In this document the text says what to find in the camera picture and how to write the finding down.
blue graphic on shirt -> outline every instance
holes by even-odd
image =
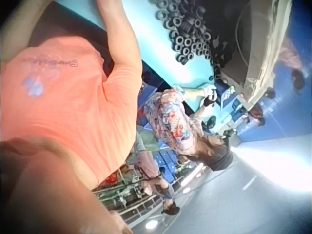
[[[43,93],[43,84],[34,77],[28,77],[23,84],[28,88],[29,96],[40,96]]]

tire pile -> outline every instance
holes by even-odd
[[[214,69],[214,77],[220,78],[220,68],[231,60],[232,53],[226,42],[220,43],[219,35],[213,35],[206,27],[206,9],[196,0],[155,0],[159,10],[156,18],[170,30],[172,49],[177,52],[176,60],[182,65],[194,58],[205,56]]]

black strap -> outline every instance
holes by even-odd
[[[160,176],[161,176],[161,173],[158,175],[158,176],[156,176],[155,178],[150,178],[147,174],[146,174],[146,172],[143,170],[143,168],[141,168],[140,166],[138,167],[138,170],[140,171],[140,173],[142,174],[142,175],[145,175],[148,179],[144,179],[145,181],[149,181],[149,180],[153,180],[153,179],[156,179],[156,178],[159,178]]]

orange t-shirt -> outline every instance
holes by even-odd
[[[39,135],[68,147],[101,183],[135,141],[141,73],[115,68],[80,37],[27,48],[1,73],[1,139]]]

floral shirt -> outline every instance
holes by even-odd
[[[179,86],[155,93],[145,103],[144,113],[156,137],[179,154],[193,154],[197,135],[202,136],[202,118],[187,116],[185,92]]]

